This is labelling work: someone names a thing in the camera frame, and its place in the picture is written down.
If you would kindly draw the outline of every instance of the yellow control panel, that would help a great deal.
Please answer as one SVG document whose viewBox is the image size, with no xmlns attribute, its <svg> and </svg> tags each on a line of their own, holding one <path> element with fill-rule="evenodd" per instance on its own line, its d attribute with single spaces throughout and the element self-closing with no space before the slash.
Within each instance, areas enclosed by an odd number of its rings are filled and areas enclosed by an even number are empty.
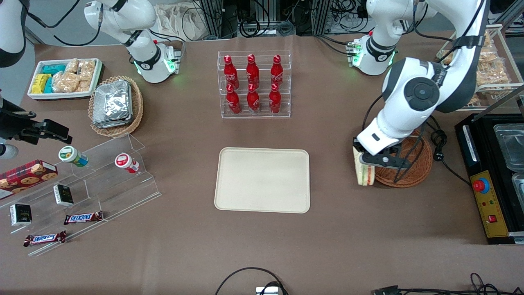
<svg viewBox="0 0 524 295">
<path fill-rule="evenodd" d="M 488 238 L 507 237 L 508 228 L 493 189 L 489 172 L 480 172 L 471 176 L 470 179 L 486 236 Z"/>
</svg>

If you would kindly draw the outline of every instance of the red switch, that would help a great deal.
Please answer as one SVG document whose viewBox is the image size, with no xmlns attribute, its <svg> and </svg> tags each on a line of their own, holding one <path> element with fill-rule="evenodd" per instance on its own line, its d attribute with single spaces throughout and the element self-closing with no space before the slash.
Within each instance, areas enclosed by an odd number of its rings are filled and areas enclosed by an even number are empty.
<svg viewBox="0 0 524 295">
<path fill-rule="evenodd" d="M 475 180 L 473 182 L 473 189 L 476 191 L 476 192 L 481 192 L 483 191 L 484 189 L 486 188 L 486 185 L 484 184 L 484 182 L 482 180 Z"/>
</svg>

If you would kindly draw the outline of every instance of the white cloth bag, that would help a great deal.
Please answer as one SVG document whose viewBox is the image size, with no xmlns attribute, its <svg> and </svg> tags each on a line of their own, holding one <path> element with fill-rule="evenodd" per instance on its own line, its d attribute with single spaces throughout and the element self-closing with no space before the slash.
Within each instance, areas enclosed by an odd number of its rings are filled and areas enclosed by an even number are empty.
<svg viewBox="0 0 524 295">
<path fill-rule="evenodd" d="M 178 36 L 186 41 L 198 40 L 208 35 L 203 21 L 204 11 L 200 9 L 198 3 L 157 4 L 155 10 L 160 28 L 159 33 Z"/>
</svg>

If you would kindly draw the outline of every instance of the aluminum foil container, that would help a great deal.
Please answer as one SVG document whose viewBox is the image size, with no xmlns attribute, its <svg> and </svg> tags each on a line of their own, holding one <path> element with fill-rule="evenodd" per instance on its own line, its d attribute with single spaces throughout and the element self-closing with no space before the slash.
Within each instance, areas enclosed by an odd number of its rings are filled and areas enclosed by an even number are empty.
<svg viewBox="0 0 524 295">
<path fill-rule="evenodd" d="M 98 128 L 109 128 L 131 123 L 131 95 L 131 85 L 125 80 L 98 86 L 93 101 L 93 124 Z"/>
</svg>

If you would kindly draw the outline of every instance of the beige tray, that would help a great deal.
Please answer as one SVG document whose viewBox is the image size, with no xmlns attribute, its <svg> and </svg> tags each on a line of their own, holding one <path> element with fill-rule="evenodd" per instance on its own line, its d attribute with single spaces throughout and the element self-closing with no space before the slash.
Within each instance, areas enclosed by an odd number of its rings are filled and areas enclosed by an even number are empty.
<svg viewBox="0 0 524 295">
<path fill-rule="evenodd" d="M 306 151 L 227 147 L 220 152 L 216 208 L 306 213 L 309 197 Z"/>
</svg>

